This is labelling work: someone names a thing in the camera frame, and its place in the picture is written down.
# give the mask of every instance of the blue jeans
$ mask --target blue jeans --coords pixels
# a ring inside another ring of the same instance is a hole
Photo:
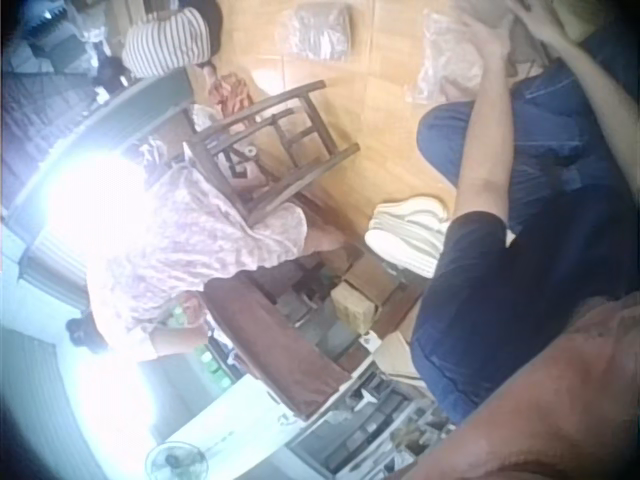
[[[594,59],[638,100],[637,37],[612,21],[583,43]],[[550,197],[592,184],[627,190],[622,172],[577,79],[561,61],[512,91],[515,161],[509,193],[509,228],[523,224]],[[473,102],[441,105],[418,127],[418,148],[457,186]]]

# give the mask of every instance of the knee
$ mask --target knee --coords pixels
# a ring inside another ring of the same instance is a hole
[[[469,115],[464,116],[459,104],[439,105],[422,117],[418,124],[418,150],[436,170],[450,170],[460,161]]]

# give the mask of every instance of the forearm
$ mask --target forearm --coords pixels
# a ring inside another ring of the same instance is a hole
[[[582,85],[609,148],[637,193],[640,177],[638,105],[580,46],[567,38],[559,39],[553,46]]]
[[[189,353],[207,343],[206,325],[193,328],[156,328],[150,334],[151,344],[159,357]]]
[[[514,128],[506,62],[485,65],[464,147],[455,216],[487,211],[508,216]]]

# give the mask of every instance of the striped shirt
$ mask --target striped shirt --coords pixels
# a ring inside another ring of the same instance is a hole
[[[127,33],[122,62],[138,78],[159,77],[211,58],[209,28],[194,8],[147,16]]]

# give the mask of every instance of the tile floor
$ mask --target tile floor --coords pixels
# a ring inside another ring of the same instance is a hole
[[[367,228],[381,202],[435,195],[451,205],[453,188],[422,160],[415,134],[429,106],[408,103],[423,56],[425,9],[444,11],[448,0],[348,0],[352,7],[352,54],[344,63],[318,63],[282,55],[278,31],[296,0],[219,0],[224,12],[221,74],[235,71],[256,100],[324,79],[313,94],[342,146],[358,142],[361,153],[312,187],[327,215],[355,236]],[[191,71],[196,100],[206,103],[204,80]],[[311,146],[308,154],[313,155]]]

